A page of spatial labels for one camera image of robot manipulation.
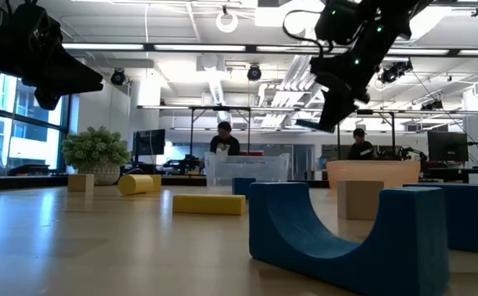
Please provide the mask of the black overhead light bar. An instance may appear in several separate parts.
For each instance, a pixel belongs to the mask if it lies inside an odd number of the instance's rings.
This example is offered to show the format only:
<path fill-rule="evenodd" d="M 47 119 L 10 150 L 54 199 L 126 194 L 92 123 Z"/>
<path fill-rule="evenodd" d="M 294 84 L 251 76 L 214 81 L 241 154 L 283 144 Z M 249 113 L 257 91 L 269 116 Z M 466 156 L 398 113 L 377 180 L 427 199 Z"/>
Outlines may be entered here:
<path fill-rule="evenodd" d="M 300 44 L 130 44 L 130 43 L 63 43 L 68 51 L 164 52 L 164 53 L 245 53 L 245 54 L 319 54 L 316 45 Z M 478 58 L 478 49 L 432 49 L 423 47 L 392 47 L 390 57 Z"/>

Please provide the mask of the black computer monitor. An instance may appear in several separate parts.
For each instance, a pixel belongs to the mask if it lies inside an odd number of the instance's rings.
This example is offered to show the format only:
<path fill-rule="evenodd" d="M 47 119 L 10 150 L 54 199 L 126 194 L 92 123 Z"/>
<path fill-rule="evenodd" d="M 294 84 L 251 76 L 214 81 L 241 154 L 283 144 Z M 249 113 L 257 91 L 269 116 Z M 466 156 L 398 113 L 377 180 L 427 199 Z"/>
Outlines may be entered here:
<path fill-rule="evenodd" d="M 165 129 L 136 131 L 132 141 L 132 164 L 139 164 L 140 156 L 163 155 L 165 152 Z"/>
<path fill-rule="evenodd" d="M 466 133 L 428 132 L 429 160 L 439 162 L 467 162 Z"/>

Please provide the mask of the black ceiling track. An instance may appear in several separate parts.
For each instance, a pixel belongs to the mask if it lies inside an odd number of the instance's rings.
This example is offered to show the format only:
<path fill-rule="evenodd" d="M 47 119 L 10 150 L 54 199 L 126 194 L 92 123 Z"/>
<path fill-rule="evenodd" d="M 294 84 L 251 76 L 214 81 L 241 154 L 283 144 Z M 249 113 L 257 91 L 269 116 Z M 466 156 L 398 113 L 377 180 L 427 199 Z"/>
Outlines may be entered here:
<path fill-rule="evenodd" d="M 445 16 L 478 16 L 478 0 L 433 0 L 425 16 L 444 18 Z"/>

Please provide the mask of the white ceiling conduit bundle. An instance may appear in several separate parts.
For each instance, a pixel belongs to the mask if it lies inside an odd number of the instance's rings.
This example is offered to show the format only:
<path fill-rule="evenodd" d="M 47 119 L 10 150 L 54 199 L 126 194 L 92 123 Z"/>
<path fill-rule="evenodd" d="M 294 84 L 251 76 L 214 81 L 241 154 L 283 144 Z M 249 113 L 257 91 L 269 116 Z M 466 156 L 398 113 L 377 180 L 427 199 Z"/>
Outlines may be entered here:
<path fill-rule="evenodd" d="M 256 107 L 265 113 L 261 127 L 286 127 L 296 119 L 311 119 L 323 104 L 321 87 L 309 72 L 310 55 L 294 56 L 281 80 L 261 84 Z"/>

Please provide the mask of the orange plastic bin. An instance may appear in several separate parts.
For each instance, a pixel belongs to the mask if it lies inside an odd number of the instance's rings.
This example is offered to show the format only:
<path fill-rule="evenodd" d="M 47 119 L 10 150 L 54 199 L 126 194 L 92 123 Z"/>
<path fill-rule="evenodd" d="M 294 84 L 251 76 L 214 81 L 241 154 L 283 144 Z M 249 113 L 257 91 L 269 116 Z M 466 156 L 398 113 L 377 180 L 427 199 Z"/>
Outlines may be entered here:
<path fill-rule="evenodd" d="M 418 183 L 420 163 L 395 160 L 336 160 L 327 162 L 327 180 L 332 191 L 339 181 L 383 181 L 385 188 Z"/>

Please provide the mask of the yellow cylinder block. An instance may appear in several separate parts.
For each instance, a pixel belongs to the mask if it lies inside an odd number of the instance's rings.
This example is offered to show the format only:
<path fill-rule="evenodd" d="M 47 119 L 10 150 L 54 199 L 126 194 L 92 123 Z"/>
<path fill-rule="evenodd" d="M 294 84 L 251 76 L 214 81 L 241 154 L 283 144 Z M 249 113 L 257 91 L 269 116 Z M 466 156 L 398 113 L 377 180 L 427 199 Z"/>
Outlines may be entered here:
<path fill-rule="evenodd" d="M 126 174 L 119 179 L 118 190 L 124 196 L 152 192 L 154 180 L 150 175 Z"/>

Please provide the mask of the person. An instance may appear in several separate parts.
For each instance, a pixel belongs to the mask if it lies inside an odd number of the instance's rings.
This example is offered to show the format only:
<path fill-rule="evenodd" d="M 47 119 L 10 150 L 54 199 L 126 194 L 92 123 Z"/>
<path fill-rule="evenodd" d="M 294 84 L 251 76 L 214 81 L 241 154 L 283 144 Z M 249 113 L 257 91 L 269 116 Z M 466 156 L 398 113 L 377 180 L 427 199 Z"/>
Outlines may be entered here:
<path fill-rule="evenodd" d="M 239 140 L 231 135 L 232 127 L 229 122 L 220 122 L 217 126 L 218 135 L 210 142 L 210 152 L 224 151 L 227 155 L 236 156 L 240 152 Z"/>
<path fill-rule="evenodd" d="M 365 131 L 356 128 L 353 131 L 354 144 L 350 147 L 348 160 L 373 160 L 375 156 L 374 146 L 365 140 Z"/>

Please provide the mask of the long yellow block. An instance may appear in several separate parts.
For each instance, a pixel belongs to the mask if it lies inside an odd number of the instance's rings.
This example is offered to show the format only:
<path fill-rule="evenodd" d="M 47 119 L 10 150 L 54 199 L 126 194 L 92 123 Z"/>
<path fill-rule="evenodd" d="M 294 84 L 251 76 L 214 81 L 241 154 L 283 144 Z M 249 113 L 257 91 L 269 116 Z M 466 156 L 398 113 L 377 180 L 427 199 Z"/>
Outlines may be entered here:
<path fill-rule="evenodd" d="M 179 194 L 173 197 L 174 213 L 242 215 L 245 195 Z"/>

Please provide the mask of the black low bench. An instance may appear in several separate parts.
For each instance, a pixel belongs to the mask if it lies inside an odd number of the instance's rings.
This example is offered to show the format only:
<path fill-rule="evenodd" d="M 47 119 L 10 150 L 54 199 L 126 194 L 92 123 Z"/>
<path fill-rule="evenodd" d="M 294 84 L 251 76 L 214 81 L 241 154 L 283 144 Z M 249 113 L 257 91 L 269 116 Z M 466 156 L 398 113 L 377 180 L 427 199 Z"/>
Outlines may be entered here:
<path fill-rule="evenodd" d="M 23 164 L 8 171 L 9 176 L 46 176 L 48 174 L 47 164 Z"/>

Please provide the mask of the black aluminium table frame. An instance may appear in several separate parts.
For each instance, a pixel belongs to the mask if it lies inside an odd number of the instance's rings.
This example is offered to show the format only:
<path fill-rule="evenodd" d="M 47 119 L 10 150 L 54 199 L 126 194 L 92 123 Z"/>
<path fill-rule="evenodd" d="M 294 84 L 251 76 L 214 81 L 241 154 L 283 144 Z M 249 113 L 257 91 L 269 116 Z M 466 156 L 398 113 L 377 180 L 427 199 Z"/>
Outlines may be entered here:
<path fill-rule="evenodd" d="M 47 188 L 47 187 L 63 187 L 67 186 L 67 176 L 23 176 L 23 177 L 0 177 L 0 191 L 13 190 L 13 189 L 33 189 L 33 188 Z M 286 183 L 306 183 L 309 188 L 327 188 L 331 189 L 328 181 L 301 181 L 290 180 Z M 395 188 L 403 185 L 428 185 L 435 187 L 436 185 L 474 185 L 465 183 L 398 183 L 399 185 L 389 184 L 384 185 L 384 188 Z M 205 187 L 207 181 L 204 178 L 162 178 L 162 186 L 184 186 L 184 187 Z M 331 189 L 331 192 L 335 195 L 336 189 Z"/>

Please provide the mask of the large glass window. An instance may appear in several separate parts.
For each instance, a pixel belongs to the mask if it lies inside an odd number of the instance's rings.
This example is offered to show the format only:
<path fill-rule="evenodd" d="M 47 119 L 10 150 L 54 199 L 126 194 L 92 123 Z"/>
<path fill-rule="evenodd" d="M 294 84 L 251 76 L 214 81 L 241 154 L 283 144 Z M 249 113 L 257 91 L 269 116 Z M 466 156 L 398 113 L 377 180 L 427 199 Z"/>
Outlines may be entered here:
<path fill-rule="evenodd" d="M 54 110 L 42 109 L 35 89 L 19 78 L 0 75 L 0 175 L 24 165 L 61 165 L 60 143 L 66 135 L 68 97 Z"/>

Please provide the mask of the wooden cube block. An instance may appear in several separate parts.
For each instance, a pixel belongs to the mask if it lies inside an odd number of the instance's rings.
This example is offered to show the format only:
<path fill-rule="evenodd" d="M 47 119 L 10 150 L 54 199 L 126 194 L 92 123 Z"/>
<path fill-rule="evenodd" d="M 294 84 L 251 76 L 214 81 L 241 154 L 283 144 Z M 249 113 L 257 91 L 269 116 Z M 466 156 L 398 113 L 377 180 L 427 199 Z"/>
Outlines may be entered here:
<path fill-rule="evenodd" d="M 337 214 L 346 220 L 375 220 L 383 181 L 338 181 Z"/>
<path fill-rule="evenodd" d="M 69 192 L 92 192 L 94 182 L 93 174 L 71 174 L 67 177 L 67 190 Z"/>

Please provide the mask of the black desk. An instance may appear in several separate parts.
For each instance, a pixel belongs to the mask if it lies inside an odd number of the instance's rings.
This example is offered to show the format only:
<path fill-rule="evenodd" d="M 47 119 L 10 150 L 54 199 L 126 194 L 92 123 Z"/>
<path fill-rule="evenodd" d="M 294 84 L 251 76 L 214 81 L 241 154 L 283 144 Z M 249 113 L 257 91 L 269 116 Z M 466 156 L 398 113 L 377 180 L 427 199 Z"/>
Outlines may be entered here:
<path fill-rule="evenodd" d="M 441 162 L 426 162 L 420 165 L 421 173 L 427 179 L 442 179 L 445 183 L 469 183 L 470 174 L 478 174 L 478 166 L 472 168 L 450 167 Z"/>

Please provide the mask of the white ventilation duct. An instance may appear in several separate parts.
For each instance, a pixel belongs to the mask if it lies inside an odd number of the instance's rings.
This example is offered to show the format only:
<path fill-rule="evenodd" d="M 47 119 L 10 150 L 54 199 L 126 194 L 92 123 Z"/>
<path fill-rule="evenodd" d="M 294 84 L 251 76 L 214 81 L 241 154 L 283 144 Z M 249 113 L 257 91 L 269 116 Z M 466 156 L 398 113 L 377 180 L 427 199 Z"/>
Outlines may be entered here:
<path fill-rule="evenodd" d="M 209 85 L 214 105 L 224 106 L 225 92 L 221 82 L 230 77 L 225 69 L 225 58 L 215 53 L 202 53 L 197 57 L 196 69 L 198 75 Z"/>

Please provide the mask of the clear plastic bin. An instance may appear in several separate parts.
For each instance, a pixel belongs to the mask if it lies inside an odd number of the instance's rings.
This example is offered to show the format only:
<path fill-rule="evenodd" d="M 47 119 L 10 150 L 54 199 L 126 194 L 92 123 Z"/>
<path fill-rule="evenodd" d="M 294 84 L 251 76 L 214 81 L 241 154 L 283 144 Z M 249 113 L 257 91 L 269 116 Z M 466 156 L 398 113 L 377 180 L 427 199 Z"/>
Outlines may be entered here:
<path fill-rule="evenodd" d="M 209 188 L 230 187 L 234 178 L 255 178 L 262 183 L 286 182 L 290 168 L 287 153 L 279 156 L 228 156 L 207 152 L 204 160 Z"/>

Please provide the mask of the green plant in white pot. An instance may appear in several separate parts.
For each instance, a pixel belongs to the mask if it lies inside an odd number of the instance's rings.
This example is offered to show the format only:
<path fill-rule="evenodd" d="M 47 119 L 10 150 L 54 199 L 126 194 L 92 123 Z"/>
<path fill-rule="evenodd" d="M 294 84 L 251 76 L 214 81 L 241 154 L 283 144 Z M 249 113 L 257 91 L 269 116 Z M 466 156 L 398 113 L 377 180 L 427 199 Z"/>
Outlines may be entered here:
<path fill-rule="evenodd" d="M 104 126 L 68 134 L 62 142 L 62 153 L 67 166 L 79 174 L 92 174 L 97 186 L 114 185 L 121 168 L 131 159 L 128 143 L 121 134 Z"/>

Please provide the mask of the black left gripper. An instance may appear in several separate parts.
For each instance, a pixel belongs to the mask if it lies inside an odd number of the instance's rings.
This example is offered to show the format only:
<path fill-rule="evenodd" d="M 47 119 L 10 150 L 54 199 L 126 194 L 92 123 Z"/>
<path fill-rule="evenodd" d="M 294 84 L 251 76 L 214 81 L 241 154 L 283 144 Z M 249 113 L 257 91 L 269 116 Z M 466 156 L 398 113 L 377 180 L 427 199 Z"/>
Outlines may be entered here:
<path fill-rule="evenodd" d="M 42 109 L 55 110 L 60 95 L 103 90 L 103 77 L 61 46 L 59 25 L 35 2 L 12 8 L 0 2 L 0 72 L 25 78 Z"/>

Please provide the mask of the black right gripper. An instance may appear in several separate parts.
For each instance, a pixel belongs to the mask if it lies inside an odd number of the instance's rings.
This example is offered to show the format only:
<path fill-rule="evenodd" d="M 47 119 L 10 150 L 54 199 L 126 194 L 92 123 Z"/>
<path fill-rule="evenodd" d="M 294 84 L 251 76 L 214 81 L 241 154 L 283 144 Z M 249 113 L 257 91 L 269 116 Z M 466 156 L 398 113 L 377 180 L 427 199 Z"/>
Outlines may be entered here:
<path fill-rule="evenodd" d="M 295 124 L 311 130 L 333 132 L 336 126 L 357 110 L 354 100 L 368 103 L 367 86 L 375 73 L 377 54 L 373 51 L 348 51 L 330 58 L 310 60 L 310 71 L 323 90 L 324 105 L 318 123 L 297 119 Z"/>

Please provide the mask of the black workstation rig frame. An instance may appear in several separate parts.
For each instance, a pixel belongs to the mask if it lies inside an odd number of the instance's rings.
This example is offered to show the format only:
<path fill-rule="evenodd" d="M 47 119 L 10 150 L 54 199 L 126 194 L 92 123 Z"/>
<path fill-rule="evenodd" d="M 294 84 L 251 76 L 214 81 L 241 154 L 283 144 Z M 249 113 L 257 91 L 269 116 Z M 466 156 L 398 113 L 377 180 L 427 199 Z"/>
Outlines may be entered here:
<path fill-rule="evenodd" d="M 242 111 L 248 113 L 248 117 L 245 118 L 245 121 L 248 124 L 248 146 L 247 146 L 247 153 L 250 152 L 250 146 L 251 146 L 251 120 L 252 120 L 252 108 L 251 107 L 244 107 L 244 106 L 228 106 L 228 105 L 208 105 L 208 106 L 188 106 L 188 109 L 191 110 L 191 122 L 190 122 L 190 142 L 189 142 L 189 148 L 190 148 L 190 154 L 193 153 L 193 133 L 194 133 L 194 123 L 197 121 L 195 118 L 194 114 L 195 111 L 198 109 L 201 109 L 203 112 L 206 110 L 212 110 L 212 111 L 236 111 L 237 113 L 241 114 Z"/>
<path fill-rule="evenodd" d="M 363 129 L 366 133 L 365 140 L 374 146 L 375 156 L 373 160 L 377 160 L 377 153 L 385 150 L 387 144 L 392 147 L 395 130 L 390 118 L 348 118 L 341 123 L 339 130 L 340 144 L 337 147 L 339 160 L 348 160 L 350 147 L 355 142 L 353 131 L 356 128 Z"/>

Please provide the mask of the blue arch block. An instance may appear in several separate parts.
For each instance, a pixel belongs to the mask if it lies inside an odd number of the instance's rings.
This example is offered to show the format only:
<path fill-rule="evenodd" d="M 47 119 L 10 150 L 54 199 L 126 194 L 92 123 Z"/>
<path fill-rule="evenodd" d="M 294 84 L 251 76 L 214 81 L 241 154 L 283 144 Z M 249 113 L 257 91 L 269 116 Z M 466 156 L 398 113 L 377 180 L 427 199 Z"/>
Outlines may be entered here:
<path fill-rule="evenodd" d="M 379 194 L 362 243 L 318 218 L 306 183 L 253 183 L 249 252 L 259 261 L 366 296 L 443 296 L 448 288 L 444 191 L 400 187 Z"/>

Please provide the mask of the small blue cube block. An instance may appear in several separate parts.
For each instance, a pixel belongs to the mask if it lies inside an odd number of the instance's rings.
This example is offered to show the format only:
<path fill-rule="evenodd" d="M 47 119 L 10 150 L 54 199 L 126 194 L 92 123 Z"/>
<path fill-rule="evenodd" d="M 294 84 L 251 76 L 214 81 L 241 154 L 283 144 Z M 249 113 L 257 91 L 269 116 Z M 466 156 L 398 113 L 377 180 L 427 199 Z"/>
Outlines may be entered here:
<path fill-rule="evenodd" d="M 256 178 L 233 178 L 232 179 L 232 193 L 234 195 L 249 194 L 250 185 L 256 182 Z"/>

